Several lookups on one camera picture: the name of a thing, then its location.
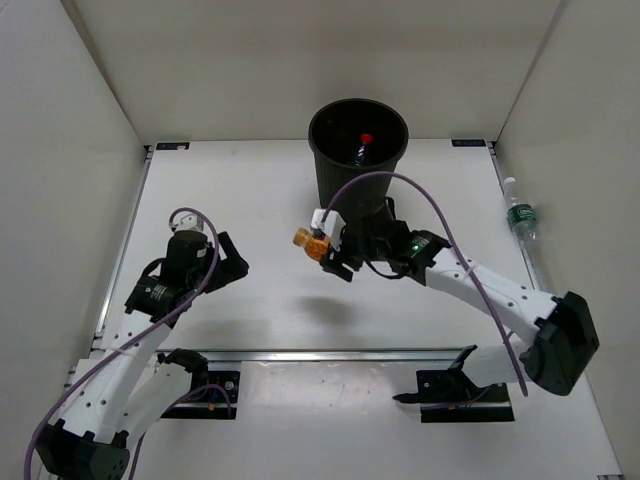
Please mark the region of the orange juice bottle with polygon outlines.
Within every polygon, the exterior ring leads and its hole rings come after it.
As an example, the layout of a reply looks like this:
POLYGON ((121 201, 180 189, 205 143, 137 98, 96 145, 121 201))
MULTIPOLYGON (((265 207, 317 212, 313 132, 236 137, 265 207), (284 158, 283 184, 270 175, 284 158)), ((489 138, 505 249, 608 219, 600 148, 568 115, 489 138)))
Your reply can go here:
POLYGON ((302 248, 309 258, 320 263, 329 250, 330 239, 322 232, 317 234, 299 228, 294 235, 293 244, 302 248))

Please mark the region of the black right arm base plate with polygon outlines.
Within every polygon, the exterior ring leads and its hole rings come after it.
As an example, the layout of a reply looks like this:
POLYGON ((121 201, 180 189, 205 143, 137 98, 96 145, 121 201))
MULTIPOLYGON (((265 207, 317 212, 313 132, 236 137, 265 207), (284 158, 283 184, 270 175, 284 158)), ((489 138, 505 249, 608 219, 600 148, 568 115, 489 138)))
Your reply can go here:
POLYGON ((460 373, 418 370, 417 400, 423 424, 514 422, 505 384, 476 387, 460 373))

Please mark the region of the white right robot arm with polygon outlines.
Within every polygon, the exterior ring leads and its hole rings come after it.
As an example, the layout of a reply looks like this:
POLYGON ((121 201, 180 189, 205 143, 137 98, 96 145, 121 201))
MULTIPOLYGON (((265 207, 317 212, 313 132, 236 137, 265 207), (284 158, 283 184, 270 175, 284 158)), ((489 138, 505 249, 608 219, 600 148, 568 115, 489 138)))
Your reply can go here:
POLYGON ((567 396, 600 346, 582 296, 531 289, 458 254, 450 240, 396 219, 391 199, 349 222, 317 209, 311 227, 326 245, 319 263, 327 272, 350 281, 363 264, 384 262, 391 279, 411 279, 499 320, 507 346, 467 347, 442 378, 445 391, 460 399, 519 380, 567 396))

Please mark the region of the clear bottle green label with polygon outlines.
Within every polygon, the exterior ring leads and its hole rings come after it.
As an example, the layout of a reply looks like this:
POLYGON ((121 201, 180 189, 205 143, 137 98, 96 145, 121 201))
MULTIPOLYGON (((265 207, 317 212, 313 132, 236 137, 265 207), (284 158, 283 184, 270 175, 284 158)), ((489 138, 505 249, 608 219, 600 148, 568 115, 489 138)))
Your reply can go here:
POLYGON ((533 245, 538 237, 537 218, 532 205, 521 195, 514 177, 503 180, 503 194, 511 230, 523 246, 533 245))

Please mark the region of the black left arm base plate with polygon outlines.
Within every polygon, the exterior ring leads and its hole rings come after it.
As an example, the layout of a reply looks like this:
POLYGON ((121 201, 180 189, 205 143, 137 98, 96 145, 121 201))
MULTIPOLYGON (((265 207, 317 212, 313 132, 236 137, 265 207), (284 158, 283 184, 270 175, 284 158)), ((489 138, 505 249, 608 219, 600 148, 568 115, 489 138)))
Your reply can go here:
POLYGON ((241 382, 239 362, 210 362, 204 379, 193 380, 189 396, 162 415, 163 419, 235 420, 241 382))

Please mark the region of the clear bottle red label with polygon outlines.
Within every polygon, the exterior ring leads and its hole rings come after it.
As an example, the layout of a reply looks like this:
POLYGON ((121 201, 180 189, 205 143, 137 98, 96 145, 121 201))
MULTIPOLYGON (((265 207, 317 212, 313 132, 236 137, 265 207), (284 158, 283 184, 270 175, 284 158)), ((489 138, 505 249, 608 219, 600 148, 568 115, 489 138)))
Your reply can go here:
POLYGON ((357 167, 363 167, 369 161, 370 147, 374 141, 374 137, 368 133, 362 133, 360 135, 360 145, 354 156, 354 165, 357 167))

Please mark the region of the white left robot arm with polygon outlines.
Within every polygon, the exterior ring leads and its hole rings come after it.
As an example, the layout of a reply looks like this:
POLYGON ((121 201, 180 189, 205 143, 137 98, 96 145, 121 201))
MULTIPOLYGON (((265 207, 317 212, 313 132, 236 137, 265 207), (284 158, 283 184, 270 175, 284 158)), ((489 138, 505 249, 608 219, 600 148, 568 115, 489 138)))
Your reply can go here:
POLYGON ((44 468, 60 479, 120 479, 133 446, 179 399, 210 388, 200 353, 159 346, 202 294, 247 276, 248 263, 226 232, 213 238, 178 229, 148 264, 125 302, 123 320, 99 362, 67 390, 34 433, 44 468))

